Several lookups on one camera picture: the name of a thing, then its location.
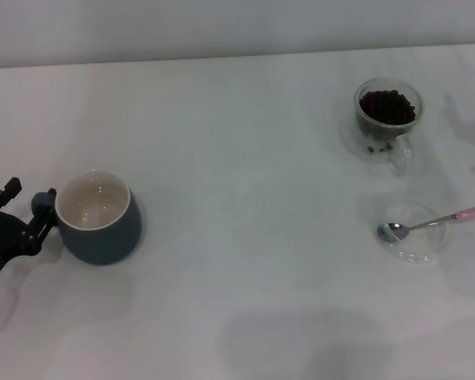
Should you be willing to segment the clear glass saucer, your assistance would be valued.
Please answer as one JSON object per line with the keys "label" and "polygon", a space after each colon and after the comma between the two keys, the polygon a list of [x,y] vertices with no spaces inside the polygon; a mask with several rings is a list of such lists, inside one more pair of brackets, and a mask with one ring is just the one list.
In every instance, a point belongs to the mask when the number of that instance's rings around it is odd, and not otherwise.
{"label": "clear glass saucer", "polygon": [[[371,133],[366,133],[361,128],[356,114],[347,116],[340,125],[340,138],[345,148],[356,157],[371,164],[411,164],[414,160],[414,150],[407,136],[400,136],[392,141],[380,141],[374,139]],[[393,149],[386,150],[386,144],[391,143]],[[368,152],[372,146],[374,153]]]}

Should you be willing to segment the dark teal ceramic mug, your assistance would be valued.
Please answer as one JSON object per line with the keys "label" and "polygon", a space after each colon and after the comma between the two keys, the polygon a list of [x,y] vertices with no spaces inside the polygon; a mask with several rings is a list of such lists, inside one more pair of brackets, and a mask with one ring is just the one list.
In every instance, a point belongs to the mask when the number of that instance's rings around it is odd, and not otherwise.
{"label": "dark teal ceramic mug", "polygon": [[57,193],[36,193],[34,215],[51,208],[65,247],[87,264],[109,265],[131,254],[143,221],[130,187],[116,174],[91,171],[69,180]]}

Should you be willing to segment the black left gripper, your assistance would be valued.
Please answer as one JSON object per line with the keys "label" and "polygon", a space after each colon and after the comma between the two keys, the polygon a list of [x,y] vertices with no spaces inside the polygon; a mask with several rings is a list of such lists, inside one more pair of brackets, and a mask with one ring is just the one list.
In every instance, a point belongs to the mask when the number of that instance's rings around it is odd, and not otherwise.
{"label": "black left gripper", "polygon": [[[0,189],[0,209],[22,190],[21,181],[12,177]],[[44,239],[57,224],[55,198],[57,191],[36,193],[31,201],[32,219],[27,224],[19,218],[0,212],[0,271],[19,256],[35,256],[42,249]]]}

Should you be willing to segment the small round glass dish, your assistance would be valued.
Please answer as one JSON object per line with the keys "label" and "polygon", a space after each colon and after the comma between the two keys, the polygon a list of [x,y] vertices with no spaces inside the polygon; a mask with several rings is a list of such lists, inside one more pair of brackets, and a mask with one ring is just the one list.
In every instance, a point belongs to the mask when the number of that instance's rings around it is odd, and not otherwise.
{"label": "small round glass dish", "polygon": [[445,248],[449,222],[412,231],[402,241],[382,241],[376,233],[377,227],[385,223],[400,223],[406,226],[443,217],[430,207],[416,202],[391,203],[378,213],[375,237],[388,253],[410,263],[433,261]]}

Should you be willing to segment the heap of coffee beans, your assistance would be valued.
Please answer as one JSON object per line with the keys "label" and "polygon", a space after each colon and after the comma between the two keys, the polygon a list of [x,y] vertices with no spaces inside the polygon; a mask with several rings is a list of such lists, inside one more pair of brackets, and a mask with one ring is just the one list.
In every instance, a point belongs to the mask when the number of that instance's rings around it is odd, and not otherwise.
{"label": "heap of coffee beans", "polygon": [[371,119],[382,124],[408,124],[416,118],[415,107],[396,90],[367,92],[359,105]]}

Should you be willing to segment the pink handled metal spoon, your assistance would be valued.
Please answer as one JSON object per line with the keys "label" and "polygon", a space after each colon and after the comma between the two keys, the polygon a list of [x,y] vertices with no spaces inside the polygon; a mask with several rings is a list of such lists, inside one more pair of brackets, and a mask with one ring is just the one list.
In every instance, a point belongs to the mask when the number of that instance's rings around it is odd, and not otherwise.
{"label": "pink handled metal spoon", "polygon": [[472,220],[475,220],[475,207],[422,222],[415,226],[406,226],[395,222],[381,224],[377,227],[376,233],[382,241],[396,242],[406,239],[406,237],[414,230],[437,226],[446,222],[468,222]]}

